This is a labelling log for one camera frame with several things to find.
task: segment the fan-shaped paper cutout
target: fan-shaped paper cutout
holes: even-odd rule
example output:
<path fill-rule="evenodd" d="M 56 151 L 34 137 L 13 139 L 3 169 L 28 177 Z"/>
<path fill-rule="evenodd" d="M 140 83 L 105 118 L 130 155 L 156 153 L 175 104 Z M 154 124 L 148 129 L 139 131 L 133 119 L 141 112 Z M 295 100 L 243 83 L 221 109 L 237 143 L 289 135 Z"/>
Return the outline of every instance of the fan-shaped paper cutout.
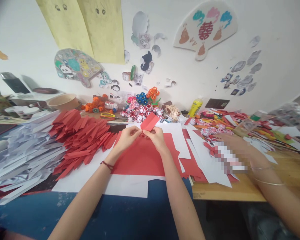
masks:
<path fill-rule="evenodd" d="M 195 59 L 203 60 L 210 48 L 229 38 L 238 30 L 237 17 L 227 4 L 209 1 L 196 7 L 180 25 L 174 47 L 196 52 Z"/>

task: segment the glue bottle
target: glue bottle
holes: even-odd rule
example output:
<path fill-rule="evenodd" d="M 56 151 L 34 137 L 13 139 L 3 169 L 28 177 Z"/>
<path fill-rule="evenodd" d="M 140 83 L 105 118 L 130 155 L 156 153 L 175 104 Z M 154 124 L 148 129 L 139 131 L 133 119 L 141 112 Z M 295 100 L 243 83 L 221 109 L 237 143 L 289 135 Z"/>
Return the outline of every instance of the glue bottle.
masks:
<path fill-rule="evenodd" d="M 253 131 L 258 125 L 259 121 L 263 121 L 263 118 L 267 116 L 267 112 L 258 110 L 250 118 L 244 119 L 235 129 L 232 131 L 240 137 L 247 136 L 248 133 Z"/>
<path fill-rule="evenodd" d="M 188 118 L 194 117 L 197 114 L 197 112 L 200 110 L 202 104 L 203 104 L 202 96 L 200 95 L 196 100 L 193 101 L 187 117 Z"/>

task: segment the blurred hand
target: blurred hand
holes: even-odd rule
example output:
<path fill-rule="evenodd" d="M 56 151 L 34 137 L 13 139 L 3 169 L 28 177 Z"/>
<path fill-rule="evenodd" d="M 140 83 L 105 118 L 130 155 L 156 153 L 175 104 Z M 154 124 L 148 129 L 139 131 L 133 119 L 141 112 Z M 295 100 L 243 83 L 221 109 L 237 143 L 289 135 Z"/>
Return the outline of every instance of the blurred hand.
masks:
<path fill-rule="evenodd" d="M 270 166 L 268 159 L 255 147 L 246 142 L 243 138 L 237 135 L 216 134 L 219 142 L 224 142 L 233 153 L 240 157 L 243 161 L 250 161 L 251 166 L 267 167 Z"/>
<path fill-rule="evenodd" d="M 151 130 L 151 132 L 143 130 L 143 133 L 151 139 L 158 152 L 168 149 L 164 141 L 162 128 L 154 127 L 153 130 Z"/>
<path fill-rule="evenodd" d="M 130 147 L 130 145 L 134 142 L 134 140 L 136 140 L 137 137 L 139 137 L 141 133 L 142 130 L 139 129 L 137 126 L 125 128 L 122 131 L 120 139 L 117 145 L 115 146 L 115 148 L 118 149 L 119 151 L 126 150 L 128 147 Z"/>

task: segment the wooden table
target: wooden table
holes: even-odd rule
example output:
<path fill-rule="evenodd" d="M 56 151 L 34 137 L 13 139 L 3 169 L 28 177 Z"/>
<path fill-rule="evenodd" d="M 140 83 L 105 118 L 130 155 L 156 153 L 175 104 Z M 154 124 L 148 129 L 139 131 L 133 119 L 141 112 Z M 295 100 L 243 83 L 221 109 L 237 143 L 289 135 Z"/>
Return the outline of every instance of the wooden table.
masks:
<path fill-rule="evenodd" d="M 278 165 L 273 164 L 274 170 L 287 187 L 300 198 L 300 155 L 289 150 L 269 152 Z M 213 183 L 195 182 L 192 186 L 193 199 L 222 200 L 222 201 L 251 201 L 265 202 L 253 173 L 236 174 L 240 182 L 232 183 L 232 188 Z"/>

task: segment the pile of white paper strips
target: pile of white paper strips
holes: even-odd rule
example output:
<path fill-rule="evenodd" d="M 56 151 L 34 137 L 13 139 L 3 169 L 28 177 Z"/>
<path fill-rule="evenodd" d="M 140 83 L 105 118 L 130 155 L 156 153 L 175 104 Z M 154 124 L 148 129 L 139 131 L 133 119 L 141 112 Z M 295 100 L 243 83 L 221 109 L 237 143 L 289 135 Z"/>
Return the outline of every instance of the pile of white paper strips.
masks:
<path fill-rule="evenodd" d="M 59 111 L 31 119 L 7 136 L 8 147 L 0 152 L 0 191 L 15 191 L 0 200 L 4 205 L 43 182 L 60 163 L 65 148 L 48 134 Z"/>

